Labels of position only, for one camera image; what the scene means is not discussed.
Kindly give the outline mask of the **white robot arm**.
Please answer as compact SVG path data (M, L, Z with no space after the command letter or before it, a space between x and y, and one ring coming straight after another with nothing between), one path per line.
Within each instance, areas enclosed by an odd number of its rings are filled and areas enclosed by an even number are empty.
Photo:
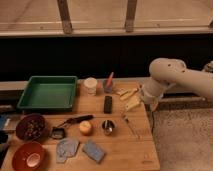
M132 97L124 107L130 111L136 106L148 104L152 111L157 108L163 94L175 85L213 102L213 73L188 69L179 59L157 58L149 65L150 77L139 89L139 96Z

